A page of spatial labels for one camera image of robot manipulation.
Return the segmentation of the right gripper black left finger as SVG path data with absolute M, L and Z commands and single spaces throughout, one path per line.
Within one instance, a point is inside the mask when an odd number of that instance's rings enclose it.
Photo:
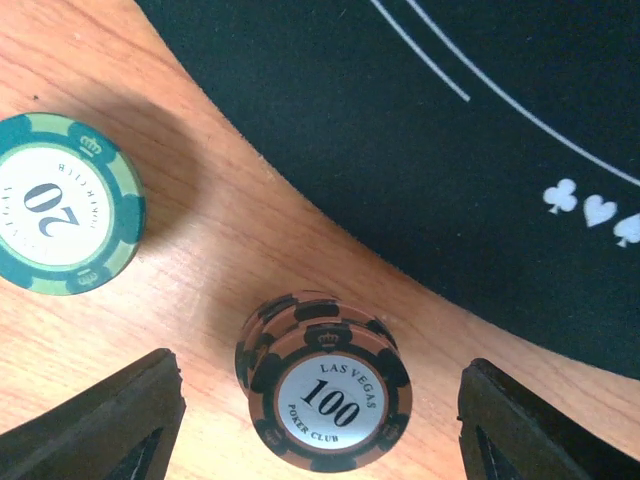
M 156 349 L 1 436 L 4 479 L 162 479 L 186 409 L 176 356 Z

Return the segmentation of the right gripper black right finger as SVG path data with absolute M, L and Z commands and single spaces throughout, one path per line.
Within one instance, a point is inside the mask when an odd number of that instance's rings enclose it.
M 483 358 L 461 375 L 459 445 L 468 479 L 637 479 L 639 461 Z

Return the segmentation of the orange poker chip stack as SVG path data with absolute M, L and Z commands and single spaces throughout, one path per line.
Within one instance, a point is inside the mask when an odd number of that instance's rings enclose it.
M 412 386 L 393 335 L 334 295 L 302 290 L 264 302 L 242 327 L 234 363 L 258 436 L 304 470 L 362 468 L 408 426 Z

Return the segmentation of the green poker chip stack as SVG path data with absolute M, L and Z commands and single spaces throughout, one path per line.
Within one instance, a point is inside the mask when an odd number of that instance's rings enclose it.
M 75 295 L 133 260 L 146 222 L 132 162 L 91 126 L 54 113 L 1 122 L 1 275 L 30 291 Z

